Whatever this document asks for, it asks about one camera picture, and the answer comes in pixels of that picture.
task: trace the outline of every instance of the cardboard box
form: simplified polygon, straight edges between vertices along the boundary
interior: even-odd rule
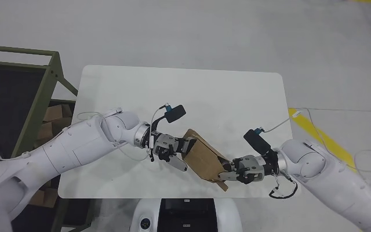
[[[187,155],[182,155],[184,162],[201,178],[216,183],[224,191],[228,186],[218,178],[218,174],[225,172],[220,160],[227,160],[209,143],[207,143],[196,131],[189,129],[183,138],[194,137],[197,139]]]
[[[54,119],[68,117],[72,117],[72,112],[69,105],[64,104],[48,107],[48,109],[46,109],[46,113],[43,120],[45,122],[50,122]]]
[[[29,204],[42,207],[53,208],[57,201],[58,190],[55,188],[46,188],[44,190],[37,190],[31,198]]]
[[[72,123],[71,116],[72,112],[67,104],[48,107],[43,119],[47,122],[41,125],[34,148],[44,145],[61,132],[63,128],[70,126]]]

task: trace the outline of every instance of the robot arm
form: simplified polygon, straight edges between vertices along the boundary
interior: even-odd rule
[[[159,120],[166,118],[173,122],[186,113],[183,106],[174,109],[168,106],[167,110],[166,116]],[[157,124],[152,125],[150,132],[150,125],[140,122],[136,114],[117,108],[64,128],[54,139],[33,151],[1,161],[0,213],[8,214],[9,220],[13,220],[48,180],[126,144],[149,147],[151,154],[158,155],[160,160],[186,171],[186,163],[177,158],[176,153],[187,153],[195,139],[176,138],[159,133],[156,128]]]
[[[261,156],[234,159],[231,171],[219,174],[222,180],[248,184],[267,175],[292,175],[327,207],[361,230],[371,231],[371,188],[345,163],[310,142],[288,140],[271,149],[258,130],[250,130],[244,138]]]

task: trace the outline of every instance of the white table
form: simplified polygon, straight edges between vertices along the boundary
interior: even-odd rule
[[[159,131],[182,137],[192,128],[230,160],[257,155],[243,139],[249,129],[269,129],[288,117],[282,77],[277,73],[86,66],[74,122],[81,112],[103,113],[115,107],[150,121],[166,102],[173,107],[182,104],[187,114],[172,124],[160,122]],[[290,123],[263,137],[272,147],[280,146],[292,138]],[[124,146],[124,150],[137,159],[146,155],[139,148]],[[286,183],[281,181],[281,189],[290,192],[293,186]],[[58,192],[63,198],[246,198],[268,197],[276,186],[272,176],[248,185],[227,184],[224,192],[191,169],[180,172],[157,156],[155,162],[149,158],[136,162],[117,150],[62,174]]]

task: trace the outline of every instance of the yellow tape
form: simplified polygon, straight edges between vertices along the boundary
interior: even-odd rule
[[[289,115],[293,115],[296,112],[294,108],[289,108]],[[331,139],[328,135],[326,135],[321,129],[315,127],[312,122],[306,118],[305,116],[299,114],[296,118],[293,118],[294,122],[298,124],[302,129],[304,129],[310,136],[312,136],[315,140],[323,144],[321,137],[319,137],[318,133],[322,136],[323,141],[326,143],[326,147],[329,151],[336,155],[340,160],[346,162],[349,166],[354,167],[354,160],[353,156],[348,153],[344,148],[341,147],[338,143],[336,143],[333,139]]]

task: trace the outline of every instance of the concrete floor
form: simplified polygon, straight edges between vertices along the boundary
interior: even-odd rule
[[[321,109],[311,110],[314,122],[354,154],[371,148],[370,6],[339,0],[2,1],[0,45],[58,50],[75,86],[87,64],[277,72],[288,106]],[[6,53],[0,60],[46,63]],[[53,97],[74,98],[60,86]],[[293,123],[292,129],[295,139],[310,139]],[[305,189],[289,200],[236,202],[245,231],[359,231]],[[135,205],[103,200],[88,231],[126,231]]]

